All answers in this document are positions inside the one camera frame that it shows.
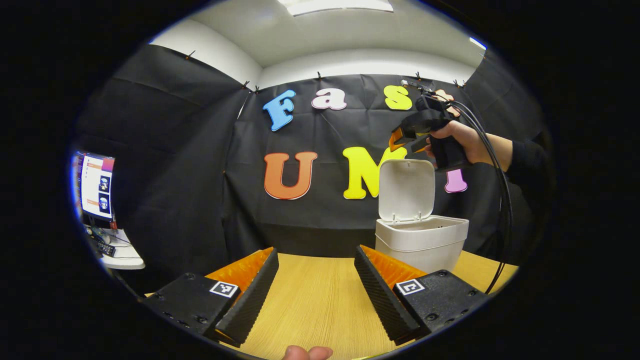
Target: person's hand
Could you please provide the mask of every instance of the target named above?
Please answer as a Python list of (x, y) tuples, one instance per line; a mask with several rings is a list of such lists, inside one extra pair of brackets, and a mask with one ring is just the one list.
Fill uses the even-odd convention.
[[(486, 150), (486, 147), (484, 147), (484, 143), (480, 139), (480, 135), (478, 135), (476, 130), (462, 124), (461, 122), (450, 121), (445, 127), (437, 131), (432, 131), (431, 135), (437, 139), (453, 136), (453, 138), (462, 145), (462, 148), (467, 155), (467, 159), (471, 164), (487, 163), (489, 165), (493, 165), (491, 156), (489, 156), (489, 152)], [(487, 134), (487, 138), (491, 142), (502, 170), (507, 171), (511, 164), (511, 158), (513, 155), (513, 144), (511, 140), (491, 134)], [(429, 145), (424, 148), (424, 151), (428, 156), (435, 158), (435, 155), (431, 150), (431, 140), (429, 138), (427, 138), (427, 143)]]
[(328, 347), (312, 347), (307, 352), (296, 345), (287, 347), (282, 360), (327, 360), (333, 355), (333, 350)]

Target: orange letter u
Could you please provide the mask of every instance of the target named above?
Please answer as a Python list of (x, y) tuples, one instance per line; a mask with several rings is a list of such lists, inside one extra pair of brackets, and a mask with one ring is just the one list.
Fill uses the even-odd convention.
[(317, 157), (318, 154), (312, 151), (297, 153), (295, 158), (300, 162), (298, 182), (294, 186), (284, 186), (282, 171), (284, 170), (284, 162), (289, 159), (289, 155), (282, 152), (267, 154), (264, 157), (264, 161), (267, 163), (267, 170), (264, 174), (264, 190), (276, 199), (294, 200), (303, 197), (311, 187), (311, 169), (313, 161)]

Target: letter f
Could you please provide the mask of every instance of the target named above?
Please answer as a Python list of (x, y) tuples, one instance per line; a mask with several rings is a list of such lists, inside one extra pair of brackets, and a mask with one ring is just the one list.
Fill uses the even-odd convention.
[(284, 112), (285, 110), (292, 112), (293, 111), (293, 102), (289, 99), (290, 97), (296, 96), (296, 92), (293, 90), (287, 90), (280, 94), (275, 99), (267, 102), (262, 109), (269, 112), (269, 116), (271, 117), (271, 131), (276, 131), (281, 127), (287, 125), (293, 119), (293, 115), (287, 114)]

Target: black fabric curtain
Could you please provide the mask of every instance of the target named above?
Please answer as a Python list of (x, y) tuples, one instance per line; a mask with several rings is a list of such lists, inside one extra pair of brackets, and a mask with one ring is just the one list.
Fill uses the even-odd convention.
[[(308, 256), (352, 257), (373, 247), (378, 198), (362, 181), (363, 199), (345, 199), (350, 147), (378, 164), (391, 130), (410, 110), (391, 110), (384, 88), (415, 78), (348, 75), (272, 86), (259, 93), (186, 55), (156, 45), (140, 49), (88, 101), (77, 121), (80, 149), (116, 158), (113, 207), (146, 268), (121, 272), (140, 293), (184, 272), (207, 274), (253, 251), (275, 246)], [(487, 132), (514, 140), (541, 133), (541, 113), (525, 88), (488, 52), (464, 87), (423, 79), (467, 104)], [(342, 110), (312, 106), (324, 88), (344, 91)], [(293, 120), (277, 131), (263, 106), (294, 90)], [(409, 89), (415, 100), (418, 92)], [(265, 156), (289, 156), (282, 184), (298, 180), (299, 152), (314, 152), (308, 192), (276, 199), (265, 189)], [(431, 160), (423, 152), (407, 158)], [(493, 169), (462, 170), (464, 192), (447, 193), (436, 173), (433, 214), (470, 220), (464, 249), (493, 258), (499, 239), (499, 187)], [(517, 244), (528, 244), (532, 215), (512, 186)], [(511, 263), (517, 264), (525, 245)]]
[[(487, 50), (484, 59), (464, 86), (476, 116), (487, 133), (521, 142), (534, 141), (550, 150), (544, 127), (544, 114), (539, 102), (520, 81), (511, 67), (497, 54)], [(540, 237), (543, 211), (532, 212), (517, 185), (509, 184), (513, 207), (513, 241), (508, 261), (519, 265)], [(496, 250), (502, 232), (489, 236), (475, 253), (497, 258)]]
[[(347, 200), (343, 197), (343, 191), (348, 188), (349, 160), (342, 152), (348, 147), (364, 147), (376, 163), (380, 162), (391, 130), (416, 111), (415, 107), (408, 111), (391, 110), (385, 104), (383, 89), (387, 85), (400, 85), (402, 79), (415, 81), (415, 78), (388, 75), (334, 76), (273, 86), (249, 97), (234, 125), (225, 172), (224, 228), (232, 258), (267, 246), (276, 246), (280, 252), (291, 254), (351, 257), (358, 244), (374, 246), (374, 228), (379, 217), (378, 199), (371, 196), (364, 183), (362, 188), (367, 190), (364, 199)], [(476, 81), (470, 79), (467, 86), (475, 85)], [(540, 131), (537, 124), (520, 125), (529, 121), (527, 113), (516, 111), (506, 122), (504, 116), (495, 117), (479, 111), (466, 91), (467, 86), (463, 88), (432, 80), (422, 82), (434, 89), (445, 90), (456, 100), (467, 104), (474, 113), (484, 114), (481, 121), (489, 132), (507, 138), (527, 139)], [(484, 84), (491, 87), (488, 81)], [(346, 108), (319, 110), (312, 107), (316, 92), (323, 88), (343, 90)], [(291, 98), (293, 120), (272, 131), (269, 113), (262, 108), (287, 90), (296, 93)], [(417, 91), (409, 91), (408, 96), (415, 100)], [(491, 97), (495, 96), (478, 100), (483, 109), (484, 102)], [(317, 153), (308, 192), (295, 200), (270, 196), (264, 188), (265, 155), (276, 152), (289, 155), (282, 172), (282, 184), (293, 186), (298, 180), (299, 168), (294, 156), (305, 151)], [(423, 152), (408, 152), (407, 158), (427, 159)], [(491, 246), (486, 243), (497, 233), (500, 208), (497, 179), (491, 166), (485, 164), (466, 168), (462, 173), (468, 189), (458, 193), (447, 193), (444, 190), (446, 174), (436, 174), (433, 214), (469, 219), (464, 249), (492, 258), (495, 256), (495, 242), (491, 241)], [(513, 193), (514, 214), (518, 219), (514, 237), (518, 241), (527, 236), (531, 214), (522, 206), (522, 196), (516, 191)]]
[(142, 47), (92, 95), (77, 121), (78, 148), (116, 159), (116, 220), (146, 264), (120, 273), (141, 293), (229, 262), (223, 169), (249, 91), (185, 57)]

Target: white plastic bin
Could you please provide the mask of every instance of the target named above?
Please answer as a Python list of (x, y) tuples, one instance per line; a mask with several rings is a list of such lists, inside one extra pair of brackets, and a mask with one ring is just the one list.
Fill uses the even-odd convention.
[(452, 271), (469, 220), (432, 215), (435, 170), (426, 160), (387, 160), (380, 167), (376, 250), (426, 273)]

